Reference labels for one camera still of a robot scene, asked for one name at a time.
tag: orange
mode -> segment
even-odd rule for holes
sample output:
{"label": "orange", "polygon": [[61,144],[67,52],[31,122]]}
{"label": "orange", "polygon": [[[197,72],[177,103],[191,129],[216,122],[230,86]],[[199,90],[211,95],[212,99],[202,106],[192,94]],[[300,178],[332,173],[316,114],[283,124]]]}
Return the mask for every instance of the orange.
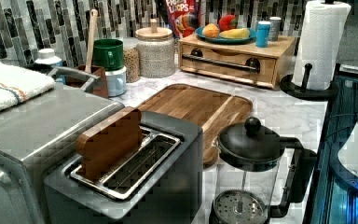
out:
{"label": "orange", "polygon": [[202,30],[202,34],[209,38],[217,38],[219,35],[219,28],[213,23],[209,23]]}

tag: tile backsplash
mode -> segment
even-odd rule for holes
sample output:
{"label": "tile backsplash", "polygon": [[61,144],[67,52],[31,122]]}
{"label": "tile backsplash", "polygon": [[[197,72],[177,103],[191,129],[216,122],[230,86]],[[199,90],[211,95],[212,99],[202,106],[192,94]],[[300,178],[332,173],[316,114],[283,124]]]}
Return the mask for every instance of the tile backsplash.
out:
{"label": "tile backsplash", "polygon": [[[0,60],[26,65],[38,51],[53,48],[68,66],[86,62],[90,10],[98,9],[96,39],[134,36],[157,18],[168,27],[164,1],[172,0],[0,0]],[[200,25],[228,13],[255,28],[270,16],[282,18],[281,34],[300,36],[307,0],[200,0]]]}

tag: french press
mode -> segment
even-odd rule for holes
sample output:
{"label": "french press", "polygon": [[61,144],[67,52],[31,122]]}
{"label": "french press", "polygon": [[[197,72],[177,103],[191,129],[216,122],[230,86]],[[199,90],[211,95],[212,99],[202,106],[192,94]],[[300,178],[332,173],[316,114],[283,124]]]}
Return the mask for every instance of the french press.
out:
{"label": "french press", "polygon": [[[302,202],[315,153],[296,138],[280,137],[251,117],[227,126],[216,140],[223,163],[217,165],[211,224],[264,224],[271,217],[284,217],[289,203]],[[282,200],[271,205],[280,158],[287,147],[295,152]]]}

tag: green mug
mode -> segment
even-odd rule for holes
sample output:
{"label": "green mug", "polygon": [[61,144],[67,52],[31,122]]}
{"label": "green mug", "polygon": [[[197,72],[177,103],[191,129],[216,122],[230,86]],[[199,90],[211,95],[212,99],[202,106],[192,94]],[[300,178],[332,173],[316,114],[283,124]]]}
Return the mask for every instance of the green mug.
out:
{"label": "green mug", "polygon": [[99,39],[94,41],[92,64],[116,71],[124,66],[123,42],[118,39]]}

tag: paper towel roll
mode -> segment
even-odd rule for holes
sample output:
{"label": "paper towel roll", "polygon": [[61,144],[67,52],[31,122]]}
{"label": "paper towel roll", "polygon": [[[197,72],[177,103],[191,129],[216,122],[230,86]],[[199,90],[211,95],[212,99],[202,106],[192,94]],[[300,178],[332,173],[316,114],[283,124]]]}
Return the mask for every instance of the paper towel roll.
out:
{"label": "paper towel roll", "polygon": [[330,86],[345,21],[351,10],[346,3],[309,1],[306,6],[292,82],[301,86],[305,64],[312,64],[308,90],[323,91]]}

